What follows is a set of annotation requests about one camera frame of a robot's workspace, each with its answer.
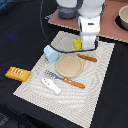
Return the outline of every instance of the placemat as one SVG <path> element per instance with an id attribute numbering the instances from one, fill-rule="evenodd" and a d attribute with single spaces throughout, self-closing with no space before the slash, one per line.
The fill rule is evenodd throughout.
<path id="1" fill-rule="evenodd" d="M 116 23 L 119 10 L 128 5 L 128 2 L 105 1 L 106 4 L 108 4 L 108 8 L 104 11 L 100 22 L 99 36 L 128 43 L 128 31 L 120 28 Z M 58 14 L 51 16 L 48 23 L 77 31 L 80 30 L 76 18 L 66 20 L 60 18 Z"/>
<path id="2" fill-rule="evenodd" d="M 59 31 L 51 44 L 59 50 L 71 51 L 75 50 L 73 39 L 80 39 L 80 36 Z M 57 79 L 53 81 L 61 88 L 59 95 L 46 88 L 41 82 L 42 77 L 48 78 L 44 74 L 45 70 L 59 74 L 55 69 L 56 62 L 49 64 L 43 54 L 33 67 L 27 82 L 22 83 L 14 92 L 14 95 L 66 118 L 77 125 L 89 128 L 113 48 L 113 43 L 99 41 L 97 50 L 80 53 L 98 60 L 95 63 L 82 60 L 84 64 L 83 72 L 79 76 L 72 78 L 72 80 L 84 84 L 85 89 Z"/>

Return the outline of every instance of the dark background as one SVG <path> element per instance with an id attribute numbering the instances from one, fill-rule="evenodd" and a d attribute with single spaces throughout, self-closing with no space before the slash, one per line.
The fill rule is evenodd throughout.
<path id="1" fill-rule="evenodd" d="M 40 26 L 40 5 L 41 0 L 11 3 L 0 11 L 0 113 L 17 120 L 16 115 L 20 117 L 26 114 L 54 128 L 81 128 L 14 96 L 21 82 L 5 77 L 10 66 L 32 70 L 43 54 L 47 42 Z M 52 0 L 45 0 L 42 22 L 49 42 L 60 30 L 79 34 L 74 30 L 48 24 L 44 17 L 56 8 Z M 128 128 L 128 44 L 101 37 L 100 40 L 115 43 L 115 48 L 90 128 Z"/>

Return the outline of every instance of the wooden handle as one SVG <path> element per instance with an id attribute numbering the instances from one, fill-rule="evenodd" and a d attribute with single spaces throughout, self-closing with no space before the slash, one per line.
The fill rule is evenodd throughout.
<path id="1" fill-rule="evenodd" d="M 68 83 L 68 84 L 71 84 L 71 85 L 74 85 L 76 87 L 79 87 L 79 88 L 85 88 L 85 86 L 81 83 L 78 83 L 78 82 L 75 82 L 75 81 L 72 81 L 70 79 L 67 79 L 67 78 L 64 78 L 63 80 L 64 82 Z"/>
<path id="2" fill-rule="evenodd" d="M 89 57 L 89 56 L 85 56 L 85 55 L 78 54 L 78 57 L 80 57 L 80 58 L 82 58 L 82 59 L 85 59 L 85 60 L 97 62 L 97 59 L 96 59 L 96 58 L 92 58 L 92 57 Z"/>

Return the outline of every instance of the fork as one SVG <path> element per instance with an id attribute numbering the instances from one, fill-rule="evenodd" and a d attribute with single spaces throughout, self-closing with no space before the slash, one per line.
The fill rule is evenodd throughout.
<path id="1" fill-rule="evenodd" d="M 72 80 L 67 79 L 67 78 L 61 78 L 61 77 L 57 76 L 56 74 L 54 74 L 54 73 L 52 73 L 52 72 L 50 72 L 50 71 L 48 71 L 48 70 L 45 71 L 45 74 L 46 74 L 47 76 L 49 76 L 50 78 L 52 78 L 52 79 L 60 79 L 60 80 L 62 80 L 62 81 L 64 81 L 64 82 L 66 82 L 66 83 L 68 83 L 68 84 L 71 84 L 71 85 L 74 85 L 74 86 L 76 86 L 76 87 L 79 87 L 79 88 L 82 88 L 82 89 L 85 88 L 85 85 L 83 85 L 83 84 L 81 84 L 81 83 L 72 81 Z"/>

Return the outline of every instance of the beige placemat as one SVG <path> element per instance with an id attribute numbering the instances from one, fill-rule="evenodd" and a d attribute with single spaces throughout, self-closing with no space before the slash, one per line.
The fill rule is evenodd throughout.
<path id="1" fill-rule="evenodd" d="M 80 37 L 60 31 L 51 44 L 59 50 L 75 50 L 73 39 L 80 39 Z M 80 53 L 98 59 L 96 63 L 82 60 L 84 64 L 83 72 L 72 79 L 84 84 L 85 89 L 80 89 L 57 79 L 53 81 L 62 90 L 59 95 L 46 88 L 41 82 L 42 77 L 48 78 L 44 75 L 44 71 L 47 69 L 57 75 L 59 74 L 55 69 L 55 62 L 49 64 L 45 56 L 42 55 L 32 69 L 27 82 L 22 83 L 14 92 L 14 95 L 77 125 L 89 128 L 113 48 L 113 43 L 99 41 L 97 50 Z"/>

